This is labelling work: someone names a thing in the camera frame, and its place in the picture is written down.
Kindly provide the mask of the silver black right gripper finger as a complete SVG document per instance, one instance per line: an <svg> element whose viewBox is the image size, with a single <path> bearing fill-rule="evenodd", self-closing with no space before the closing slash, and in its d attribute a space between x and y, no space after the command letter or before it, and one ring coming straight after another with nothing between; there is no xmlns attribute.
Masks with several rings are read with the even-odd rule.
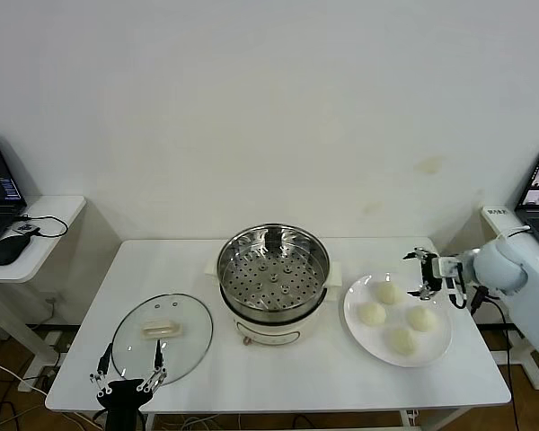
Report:
<svg viewBox="0 0 539 431"><path fill-rule="evenodd" d="M429 300L437 294L437 285L424 281L418 290L408 291L407 294L420 300Z"/></svg>
<svg viewBox="0 0 539 431"><path fill-rule="evenodd" d="M431 252L421 247L415 247L413 251L408 252L402 259L418 259L421 265L430 264Z"/></svg>

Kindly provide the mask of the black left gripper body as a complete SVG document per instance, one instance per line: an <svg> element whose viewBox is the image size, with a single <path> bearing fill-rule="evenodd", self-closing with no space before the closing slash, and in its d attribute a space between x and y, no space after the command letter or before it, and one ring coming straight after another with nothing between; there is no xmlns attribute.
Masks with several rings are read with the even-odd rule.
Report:
<svg viewBox="0 0 539 431"><path fill-rule="evenodd" d="M142 379L110 382L96 395L105 413L105 431L135 431L137 425L146 430L141 407L153 398L153 392Z"/></svg>

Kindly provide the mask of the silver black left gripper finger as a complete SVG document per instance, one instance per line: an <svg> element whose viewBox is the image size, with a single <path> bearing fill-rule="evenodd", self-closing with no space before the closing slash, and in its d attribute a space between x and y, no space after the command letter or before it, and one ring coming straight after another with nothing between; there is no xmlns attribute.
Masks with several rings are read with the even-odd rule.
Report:
<svg viewBox="0 0 539 431"><path fill-rule="evenodd" d="M164 365L162 343L158 339L155 345L154 369L137 387L137 391L157 391L167 377L167 370Z"/></svg>
<svg viewBox="0 0 539 431"><path fill-rule="evenodd" d="M107 379L108 371L110 368L111 353L112 344L110 343L100 357L95 372L89 374L89 379L91 383L94 384L98 389L98 396L103 396L111 393L111 388Z"/></svg>

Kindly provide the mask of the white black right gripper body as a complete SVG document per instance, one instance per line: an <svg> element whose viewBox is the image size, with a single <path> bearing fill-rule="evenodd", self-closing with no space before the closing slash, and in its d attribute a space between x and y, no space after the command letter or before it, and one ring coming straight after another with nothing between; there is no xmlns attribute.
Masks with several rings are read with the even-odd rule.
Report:
<svg viewBox="0 0 539 431"><path fill-rule="evenodd" d="M455 292L455 281L459 278L461 260L455 257L439 257L431 253L431 263L421 265L421 284L424 281L435 283L437 292L444 287L447 291Z"/></svg>

